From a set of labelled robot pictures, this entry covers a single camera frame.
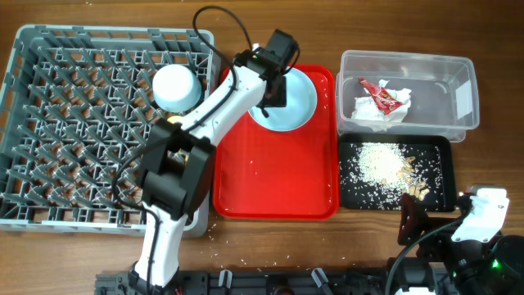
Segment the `light blue plate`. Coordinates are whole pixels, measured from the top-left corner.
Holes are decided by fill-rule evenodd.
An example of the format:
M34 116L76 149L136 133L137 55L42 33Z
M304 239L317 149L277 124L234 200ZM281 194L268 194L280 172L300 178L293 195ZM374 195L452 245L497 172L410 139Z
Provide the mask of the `light blue plate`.
M313 116L318 102L316 88L304 72L292 69L285 77L285 107L267 108L268 117L264 117L258 107L248 111L258 125L272 131L287 132L300 128Z

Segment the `rice and food scraps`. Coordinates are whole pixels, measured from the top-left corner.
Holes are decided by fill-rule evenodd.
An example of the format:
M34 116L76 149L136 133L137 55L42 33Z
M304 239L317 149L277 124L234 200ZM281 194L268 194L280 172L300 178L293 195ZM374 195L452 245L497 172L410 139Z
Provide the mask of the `rice and food scraps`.
M427 211L444 204L440 149L431 144L342 143L339 180L347 209L397 211L404 193Z

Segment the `white paper napkin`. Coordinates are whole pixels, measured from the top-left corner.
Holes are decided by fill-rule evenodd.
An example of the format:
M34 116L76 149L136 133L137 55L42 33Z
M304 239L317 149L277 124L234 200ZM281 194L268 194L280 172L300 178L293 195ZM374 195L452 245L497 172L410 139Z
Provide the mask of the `white paper napkin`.
M389 89L386 87L388 83L388 80L380 79L375 85L384 87L394 99L402 103L401 107L389 115L384 115L378 110L371 95L364 89L364 92L367 95L355 98L355 110L352 112L351 118L357 120L376 120L394 123L401 122L408 115L409 108L411 107L412 90L409 88L403 88L401 90Z

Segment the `light blue bowl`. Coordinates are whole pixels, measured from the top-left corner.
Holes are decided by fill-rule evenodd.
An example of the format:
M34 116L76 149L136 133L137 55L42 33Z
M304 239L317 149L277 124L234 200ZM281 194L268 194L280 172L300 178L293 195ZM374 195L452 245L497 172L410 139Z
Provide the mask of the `light blue bowl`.
M181 113L191 110L201 99L201 84L186 67L167 65L160 68L152 81L153 98L164 111Z

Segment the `red snack wrapper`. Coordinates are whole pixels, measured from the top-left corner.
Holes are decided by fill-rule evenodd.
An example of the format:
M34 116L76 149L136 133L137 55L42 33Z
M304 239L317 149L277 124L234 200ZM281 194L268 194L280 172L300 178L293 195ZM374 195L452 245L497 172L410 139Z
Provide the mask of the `red snack wrapper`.
M372 84L365 78L358 78L364 89L371 95L379 111L384 115L389 115L402 106L402 103L394 99L389 92L382 86Z

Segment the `yellow plastic cup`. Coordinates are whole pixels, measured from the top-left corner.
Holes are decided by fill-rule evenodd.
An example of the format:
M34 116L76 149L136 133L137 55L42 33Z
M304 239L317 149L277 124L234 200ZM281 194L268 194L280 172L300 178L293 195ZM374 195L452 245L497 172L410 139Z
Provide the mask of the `yellow plastic cup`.
M182 116L171 116L167 119L170 124L177 124L183 122Z

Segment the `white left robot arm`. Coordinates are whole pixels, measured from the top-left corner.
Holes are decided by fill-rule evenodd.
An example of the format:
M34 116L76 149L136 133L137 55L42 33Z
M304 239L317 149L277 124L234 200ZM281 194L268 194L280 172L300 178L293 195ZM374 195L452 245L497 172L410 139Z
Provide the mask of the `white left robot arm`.
M163 293L178 273L184 226L210 191L219 143L252 107L285 106L285 74L298 52L291 35L275 30L266 46L238 53L227 79L181 121L153 125L138 169L147 229L130 272L145 294Z

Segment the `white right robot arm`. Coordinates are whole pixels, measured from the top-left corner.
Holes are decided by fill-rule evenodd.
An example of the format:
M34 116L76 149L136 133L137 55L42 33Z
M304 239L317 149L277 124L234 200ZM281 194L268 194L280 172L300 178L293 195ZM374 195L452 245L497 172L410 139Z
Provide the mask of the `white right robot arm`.
M457 218L430 217L413 194L400 198L400 254L390 259L386 294L521 294L523 237L501 229L505 188L476 184L458 198Z

